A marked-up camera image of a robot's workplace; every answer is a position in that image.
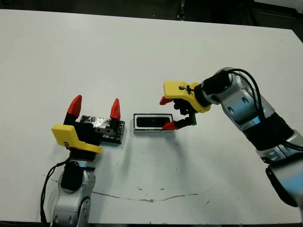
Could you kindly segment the right gripper, yellow mount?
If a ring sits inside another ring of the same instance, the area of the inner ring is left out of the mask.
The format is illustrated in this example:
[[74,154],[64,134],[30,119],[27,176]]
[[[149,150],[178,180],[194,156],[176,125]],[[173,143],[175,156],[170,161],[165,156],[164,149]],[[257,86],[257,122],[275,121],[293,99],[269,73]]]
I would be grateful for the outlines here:
[[164,124],[163,130],[178,130],[189,125],[196,125],[196,113],[205,113],[211,108],[211,103],[203,96],[202,85],[197,82],[188,84],[183,81],[166,81],[163,88],[164,96],[159,104],[166,105],[173,102],[174,109],[186,116],[185,119]]

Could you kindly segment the left gripper, yellow mount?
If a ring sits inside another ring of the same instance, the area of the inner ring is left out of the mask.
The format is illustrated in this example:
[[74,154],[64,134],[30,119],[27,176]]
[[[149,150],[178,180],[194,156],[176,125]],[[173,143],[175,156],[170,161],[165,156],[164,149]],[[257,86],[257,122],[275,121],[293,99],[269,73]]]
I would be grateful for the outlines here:
[[[74,123],[81,111],[82,95],[76,96],[68,110],[63,124],[54,125],[51,130],[58,145],[70,151],[74,159],[94,160],[103,151],[101,136],[91,123]],[[120,123],[120,103],[116,98],[110,113],[110,128],[117,129]]]

